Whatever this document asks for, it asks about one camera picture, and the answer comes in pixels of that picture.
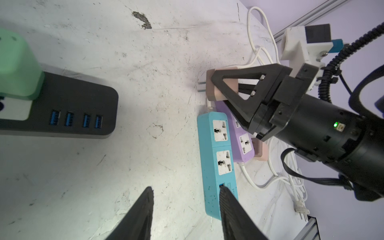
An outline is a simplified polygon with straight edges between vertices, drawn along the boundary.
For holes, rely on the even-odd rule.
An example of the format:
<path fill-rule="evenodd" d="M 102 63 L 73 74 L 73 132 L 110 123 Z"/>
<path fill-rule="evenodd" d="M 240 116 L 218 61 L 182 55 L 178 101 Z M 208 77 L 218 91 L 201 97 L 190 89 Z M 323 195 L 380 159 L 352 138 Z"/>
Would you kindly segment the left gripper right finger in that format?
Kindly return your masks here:
<path fill-rule="evenodd" d="M 226 186 L 220 187 L 219 202 L 225 240 L 267 240 Z"/>

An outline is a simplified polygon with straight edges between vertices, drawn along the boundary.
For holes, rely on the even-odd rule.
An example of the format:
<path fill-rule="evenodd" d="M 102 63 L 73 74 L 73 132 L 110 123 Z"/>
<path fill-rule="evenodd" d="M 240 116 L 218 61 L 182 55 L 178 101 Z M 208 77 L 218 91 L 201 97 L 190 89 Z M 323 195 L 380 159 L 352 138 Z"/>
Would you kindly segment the green adapter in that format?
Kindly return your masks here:
<path fill-rule="evenodd" d="M 1 29 L 1 96 L 35 100 L 45 73 L 25 39 Z"/>

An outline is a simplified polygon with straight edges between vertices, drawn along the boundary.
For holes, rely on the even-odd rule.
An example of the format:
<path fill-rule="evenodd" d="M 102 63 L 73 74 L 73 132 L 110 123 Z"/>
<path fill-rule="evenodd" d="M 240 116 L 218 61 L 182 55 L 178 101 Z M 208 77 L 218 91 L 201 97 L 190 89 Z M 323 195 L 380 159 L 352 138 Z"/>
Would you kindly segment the black power strip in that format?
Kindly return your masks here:
<path fill-rule="evenodd" d="M 26 120 L 1 117 L 1 134 L 105 139 L 115 130 L 118 101 L 111 87 L 45 73 Z"/>

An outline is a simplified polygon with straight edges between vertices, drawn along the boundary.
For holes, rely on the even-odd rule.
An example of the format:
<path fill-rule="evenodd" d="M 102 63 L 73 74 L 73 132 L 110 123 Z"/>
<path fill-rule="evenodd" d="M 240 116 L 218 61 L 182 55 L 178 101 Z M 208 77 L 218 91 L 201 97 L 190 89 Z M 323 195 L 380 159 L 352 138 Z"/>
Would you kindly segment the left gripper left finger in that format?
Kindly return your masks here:
<path fill-rule="evenodd" d="M 106 240 L 150 240 L 154 193 L 146 187 Z"/>

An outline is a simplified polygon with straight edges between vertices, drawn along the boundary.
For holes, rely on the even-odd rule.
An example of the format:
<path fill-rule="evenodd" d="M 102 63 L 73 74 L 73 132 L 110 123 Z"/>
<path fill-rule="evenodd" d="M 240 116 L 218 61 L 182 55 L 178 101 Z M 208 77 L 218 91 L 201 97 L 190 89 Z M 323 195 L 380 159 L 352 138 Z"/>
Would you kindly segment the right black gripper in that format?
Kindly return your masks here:
<path fill-rule="evenodd" d="M 237 70 L 216 70 L 211 81 L 227 98 L 242 128 L 262 139 L 276 137 L 290 145 L 282 158 L 295 152 L 311 162 L 322 162 L 339 173 L 337 179 L 311 178 L 325 186 L 355 192 L 384 190 L 384 121 L 365 109 L 361 89 L 384 75 L 380 67 L 368 75 L 350 97 L 349 112 L 304 93 L 315 68 L 304 65 L 298 76 L 292 69 L 271 64 Z M 257 79 L 244 100 L 224 79 Z"/>

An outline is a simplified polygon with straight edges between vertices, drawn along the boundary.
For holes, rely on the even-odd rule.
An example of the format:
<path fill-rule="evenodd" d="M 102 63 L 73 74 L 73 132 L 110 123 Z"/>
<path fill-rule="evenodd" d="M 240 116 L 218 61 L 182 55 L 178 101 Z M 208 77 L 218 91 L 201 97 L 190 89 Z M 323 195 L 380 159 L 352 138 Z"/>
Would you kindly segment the teal power strip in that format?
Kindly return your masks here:
<path fill-rule="evenodd" d="M 228 117 L 209 112 L 198 116 L 197 124 L 205 210 L 220 220 L 220 188 L 227 187 L 238 197 Z"/>

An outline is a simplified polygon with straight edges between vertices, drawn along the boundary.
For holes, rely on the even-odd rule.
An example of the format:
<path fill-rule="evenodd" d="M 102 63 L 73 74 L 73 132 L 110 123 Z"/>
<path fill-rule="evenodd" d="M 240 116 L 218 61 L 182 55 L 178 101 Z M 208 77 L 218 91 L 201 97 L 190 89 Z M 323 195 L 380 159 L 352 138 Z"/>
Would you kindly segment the purple power strip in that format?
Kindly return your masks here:
<path fill-rule="evenodd" d="M 245 164 L 255 156 L 251 135 L 241 127 L 224 101 L 217 101 L 215 105 L 217 112 L 225 113 L 228 117 L 234 162 Z"/>

